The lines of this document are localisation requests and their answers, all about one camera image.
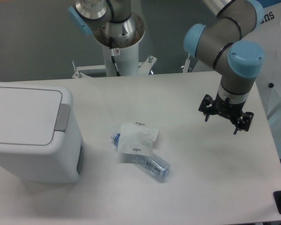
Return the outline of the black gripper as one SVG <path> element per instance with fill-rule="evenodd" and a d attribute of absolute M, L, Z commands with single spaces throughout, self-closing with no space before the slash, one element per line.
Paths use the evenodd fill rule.
<path fill-rule="evenodd" d="M 231 104 L 227 100 L 223 100 L 217 93 L 215 101 L 212 97 L 206 94 L 199 106 L 199 111 L 205 116 L 205 122 L 208 121 L 211 115 L 219 115 L 226 119 L 229 119 L 231 123 L 235 123 L 234 135 L 238 131 L 248 131 L 252 119 L 254 117 L 253 112 L 243 112 L 244 102 L 239 104 Z"/>

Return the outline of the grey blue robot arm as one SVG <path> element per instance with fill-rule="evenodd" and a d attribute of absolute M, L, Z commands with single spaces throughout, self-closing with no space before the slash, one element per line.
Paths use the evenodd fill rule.
<path fill-rule="evenodd" d="M 222 78 L 216 98 L 205 95 L 199 111 L 206 118 L 228 119 L 236 131 L 248 131 L 254 114 L 244 112 L 243 106 L 260 73 L 264 51 L 244 37 L 262 22 L 264 9 L 256 0 L 207 0 L 205 5 L 217 22 L 210 27 L 193 25 L 183 47 Z M 108 76 L 141 73 L 138 44 L 145 27 L 129 0 L 77 0 L 68 12 L 80 32 L 93 35 L 102 46 Z"/>

